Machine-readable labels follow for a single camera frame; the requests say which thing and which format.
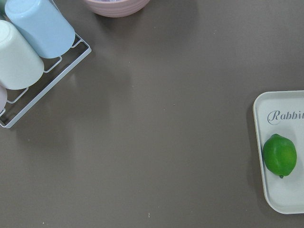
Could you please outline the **cream rectangular tray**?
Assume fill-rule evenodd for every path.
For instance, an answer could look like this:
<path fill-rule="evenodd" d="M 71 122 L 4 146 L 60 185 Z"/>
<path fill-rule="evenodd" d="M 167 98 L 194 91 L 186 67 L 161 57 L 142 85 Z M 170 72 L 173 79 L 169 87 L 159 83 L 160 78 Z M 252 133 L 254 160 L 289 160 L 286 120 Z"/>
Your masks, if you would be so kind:
<path fill-rule="evenodd" d="M 256 140 L 264 196 L 269 206 L 282 214 L 304 211 L 304 92 L 274 91 L 260 94 L 253 104 Z M 279 134 L 296 148 L 297 162 L 290 175 L 279 178 L 266 167 L 265 142 Z"/>

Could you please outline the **green lime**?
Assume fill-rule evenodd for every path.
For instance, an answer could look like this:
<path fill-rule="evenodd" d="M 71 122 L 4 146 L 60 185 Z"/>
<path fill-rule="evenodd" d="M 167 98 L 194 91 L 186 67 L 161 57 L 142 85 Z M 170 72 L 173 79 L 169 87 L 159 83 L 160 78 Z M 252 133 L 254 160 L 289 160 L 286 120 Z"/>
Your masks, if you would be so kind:
<path fill-rule="evenodd" d="M 264 143 L 262 156 L 267 169 L 281 179 L 290 175 L 297 163 L 294 143 L 279 134 Z"/>

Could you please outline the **mint green plastic cup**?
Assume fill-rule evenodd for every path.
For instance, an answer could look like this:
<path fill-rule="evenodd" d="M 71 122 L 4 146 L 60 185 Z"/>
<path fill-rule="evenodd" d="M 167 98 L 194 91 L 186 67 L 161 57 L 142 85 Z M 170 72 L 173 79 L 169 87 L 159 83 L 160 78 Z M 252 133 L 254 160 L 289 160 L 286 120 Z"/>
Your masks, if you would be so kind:
<path fill-rule="evenodd" d="M 35 84 L 44 73 L 44 63 L 20 32 L 0 21 L 0 84 L 20 90 Z"/>

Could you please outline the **pale pink plastic cup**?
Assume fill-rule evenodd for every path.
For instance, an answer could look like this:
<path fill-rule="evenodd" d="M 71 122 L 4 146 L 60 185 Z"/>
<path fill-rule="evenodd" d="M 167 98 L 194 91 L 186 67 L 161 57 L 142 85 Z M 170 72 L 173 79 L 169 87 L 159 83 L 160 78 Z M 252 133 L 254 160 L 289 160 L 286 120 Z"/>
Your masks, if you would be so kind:
<path fill-rule="evenodd" d="M 4 87 L 0 87 L 0 112 L 5 108 L 5 105 L 7 103 L 7 90 Z"/>

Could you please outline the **light blue plastic cup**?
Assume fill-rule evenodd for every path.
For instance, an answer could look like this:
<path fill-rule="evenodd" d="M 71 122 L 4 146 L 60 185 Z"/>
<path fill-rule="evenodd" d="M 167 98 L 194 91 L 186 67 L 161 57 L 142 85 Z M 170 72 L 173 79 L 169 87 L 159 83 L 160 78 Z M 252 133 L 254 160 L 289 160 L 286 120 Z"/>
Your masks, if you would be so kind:
<path fill-rule="evenodd" d="M 75 41 L 74 28 L 49 0 L 8 0 L 5 13 L 37 54 L 56 58 Z"/>

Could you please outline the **pink ribbed bowl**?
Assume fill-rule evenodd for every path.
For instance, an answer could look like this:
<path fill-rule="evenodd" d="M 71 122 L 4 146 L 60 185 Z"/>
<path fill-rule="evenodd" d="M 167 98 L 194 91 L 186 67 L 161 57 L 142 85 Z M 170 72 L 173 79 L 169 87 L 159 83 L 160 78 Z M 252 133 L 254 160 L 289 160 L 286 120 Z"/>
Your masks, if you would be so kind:
<path fill-rule="evenodd" d="M 149 0 L 84 0 L 85 5 L 95 14 L 119 18 L 132 15 L 144 8 Z"/>

